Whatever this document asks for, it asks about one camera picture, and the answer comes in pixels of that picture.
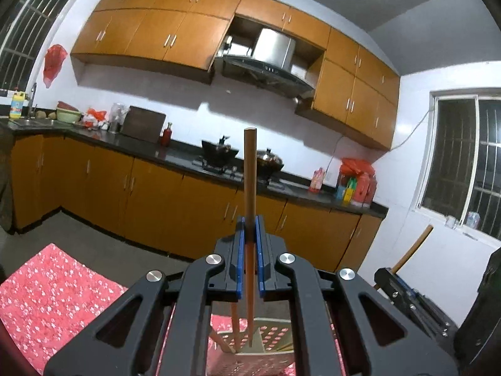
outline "cabinet handle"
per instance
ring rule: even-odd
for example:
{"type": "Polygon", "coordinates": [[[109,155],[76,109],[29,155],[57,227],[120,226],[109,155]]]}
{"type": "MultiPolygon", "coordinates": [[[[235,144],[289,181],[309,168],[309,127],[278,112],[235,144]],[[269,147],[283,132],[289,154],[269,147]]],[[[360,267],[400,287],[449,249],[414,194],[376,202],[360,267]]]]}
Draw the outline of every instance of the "cabinet handle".
{"type": "Polygon", "coordinates": [[[287,215],[285,215],[284,220],[282,221],[282,225],[280,226],[280,230],[284,228],[285,221],[287,220],[287,215]]]}
{"type": "Polygon", "coordinates": [[[167,39],[165,40],[165,44],[163,45],[163,47],[165,48],[167,46],[167,44],[169,43],[169,39],[170,39],[170,34],[169,36],[167,37],[167,39]]]}
{"type": "Polygon", "coordinates": [[[236,210],[238,209],[238,205],[235,206],[235,210],[233,211],[233,216],[231,217],[231,221],[233,222],[233,220],[235,219],[235,215],[236,215],[236,210]]]}
{"type": "Polygon", "coordinates": [[[223,221],[226,219],[226,215],[228,215],[228,209],[230,209],[230,203],[229,203],[229,202],[228,202],[228,204],[226,205],[225,215],[222,217],[222,220],[223,220],[223,221]]]}

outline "countertop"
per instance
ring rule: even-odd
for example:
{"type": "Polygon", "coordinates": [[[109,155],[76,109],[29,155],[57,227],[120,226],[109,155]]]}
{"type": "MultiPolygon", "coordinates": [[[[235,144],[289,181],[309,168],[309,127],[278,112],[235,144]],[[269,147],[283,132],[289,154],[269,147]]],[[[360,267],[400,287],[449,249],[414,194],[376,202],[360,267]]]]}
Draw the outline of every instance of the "countertop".
{"type": "MultiPolygon", "coordinates": [[[[18,126],[10,122],[9,119],[0,118],[0,127],[7,129],[14,134],[14,136],[64,134],[67,137],[151,161],[172,170],[183,173],[186,172],[195,176],[207,177],[224,185],[236,186],[239,188],[244,187],[241,173],[237,173],[235,176],[230,176],[230,174],[218,174],[205,170],[201,165],[193,164],[194,160],[200,158],[201,148],[190,146],[189,144],[173,141],[171,147],[165,148],[159,144],[149,143],[121,134],[113,134],[103,130],[87,130],[64,123],[57,123],[54,126],[25,127],[18,126]]],[[[370,214],[382,219],[386,217],[388,208],[376,202],[373,202],[370,208],[357,207],[349,203],[337,201],[333,196],[332,188],[329,188],[330,191],[311,193],[307,190],[309,180],[305,178],[283,172],[281,172],[280,178],[280,182],[275,185],[266,186],[264,184],[258,184],[257,193],[286,199],[305,206],[332,208],[338,211],[356,214],[370,214]]]]}

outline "gray floor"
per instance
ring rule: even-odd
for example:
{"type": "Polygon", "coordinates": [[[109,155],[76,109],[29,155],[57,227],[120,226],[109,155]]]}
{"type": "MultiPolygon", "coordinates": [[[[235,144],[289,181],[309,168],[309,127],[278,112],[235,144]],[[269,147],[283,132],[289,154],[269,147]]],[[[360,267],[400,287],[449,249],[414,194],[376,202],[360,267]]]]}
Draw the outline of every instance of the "gray floor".
{"type": "MultiPolygon", "coordinates": [[[[45,246],[54,243],[92,270],[123,286],[130,287],[149,270],[166,274],[183,271],[188,263],[132,246],[107,236],[60,212],[23,234],[9,235],[0,228],[0,266],[10,276],[45,246]]],[[[264,303],[255,298],[255,316],[289,319],[286,302],[264,303]]],[[[245,317],[245,302],[239,312],[245,317]]],[[[214,303],[213,313],[229,315],[227,303],[214,303]]]]}

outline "range hood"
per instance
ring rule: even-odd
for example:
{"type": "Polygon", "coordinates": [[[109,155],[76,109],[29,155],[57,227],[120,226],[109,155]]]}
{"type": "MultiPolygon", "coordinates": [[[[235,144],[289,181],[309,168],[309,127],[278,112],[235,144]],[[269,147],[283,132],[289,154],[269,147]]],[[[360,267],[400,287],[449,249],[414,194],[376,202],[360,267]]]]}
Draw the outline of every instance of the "range hood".
{"type": "Polygon", "coordinates": [[[218,53],[216,61],[223,76],[273,91],[294,99],[308,97],[314,88],[291,73],[296,41],[272,29],[262,29],[251,55],[232,54],[232,37],[218,53]]]}

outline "metal bolt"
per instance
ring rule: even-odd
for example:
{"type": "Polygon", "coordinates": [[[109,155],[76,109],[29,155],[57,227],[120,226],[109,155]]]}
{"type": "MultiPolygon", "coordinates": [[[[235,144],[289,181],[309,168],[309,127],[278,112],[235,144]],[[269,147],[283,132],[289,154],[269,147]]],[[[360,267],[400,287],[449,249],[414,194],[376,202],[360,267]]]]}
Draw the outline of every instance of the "metal bolt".
{"type": "Polygon", "coordinates": [[[221,263],[222,257],[220,255],[212,254],[205,258],[205,261],[209,264],[219,264],[221,263]]]}
{"type": "Polygon", "coordinates": [[[355,278],[355,272],[352,269],[342,269],[339,271],[339,277],[343,280],[353,280],[355,278]]]}
{"type": "Polygon", "coordinates": [[[146,274],[146,280],[150,281],[151,283],[155,283],[157,281],[160,281],[162,279],[162,272],[158,270],[152,270],[148,274],[146,274]]]}
{"type": "Polygon", "coordinates": [[[282,253],[279,257],[279,260],[284,264],[290,264],[296,260],[296,256],[290,253],[282,253]]]}

